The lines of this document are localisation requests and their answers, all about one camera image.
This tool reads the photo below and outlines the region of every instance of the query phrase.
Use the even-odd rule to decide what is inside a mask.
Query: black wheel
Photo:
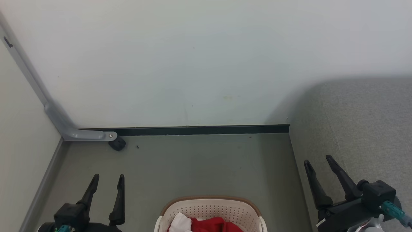
[[[54,232],[56,225],[54,223],[43,223],[37,232]]]
[[[126,146],[126,142],[118,136],[115,140],[109,141],[109,145],[114,150],[121,151]]]

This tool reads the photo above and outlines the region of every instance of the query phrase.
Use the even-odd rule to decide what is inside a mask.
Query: caster wheel
[[[115,140],[109,141],[109,145],[111,148],[119,152],[126,146],[126,142],[118,136]]]

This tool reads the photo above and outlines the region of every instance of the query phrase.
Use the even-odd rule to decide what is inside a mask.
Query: baseboard
[[[94,129],[85,129],[85,130],[114,131],[119,136],[268,134],[268,133],[289,133],[289,124],[94,128]]]
[[[43,209],[50,189],[55,181],[57,173],[59,172],[59,168],[63,163],[69,144],[70,142],[63,141],[63,138],[60,139],[49,166],[44,173],[40,186],[37,189],[36,195],[34,196],[24,221],[21,224],[19,232],[32,232],[37,229],[36,225],[41,214],[40,212]]]

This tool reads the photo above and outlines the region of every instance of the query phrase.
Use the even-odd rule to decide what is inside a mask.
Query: white cloth
[[[179,212],[170,224],[169,232],[191,232],[192,220]]]

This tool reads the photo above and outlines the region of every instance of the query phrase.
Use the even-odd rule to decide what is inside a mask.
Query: red cloth
[[[227,223],[223,218],[211,218],[204,221],[192,220],[192,232],[243,232],[237,225]]]

